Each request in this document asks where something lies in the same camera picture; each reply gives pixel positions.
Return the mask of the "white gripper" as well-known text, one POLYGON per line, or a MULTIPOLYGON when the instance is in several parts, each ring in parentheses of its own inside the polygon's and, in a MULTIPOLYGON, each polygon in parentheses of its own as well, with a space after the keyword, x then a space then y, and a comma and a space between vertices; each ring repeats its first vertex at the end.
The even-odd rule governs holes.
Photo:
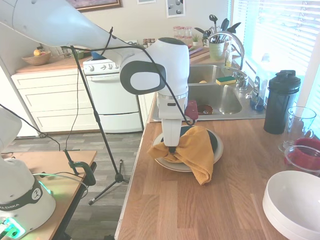
POLYGON ((176 152, 179 144, 182 119, 165 119, 161 120, 164 144, 168 147, 171 154, 176 152))

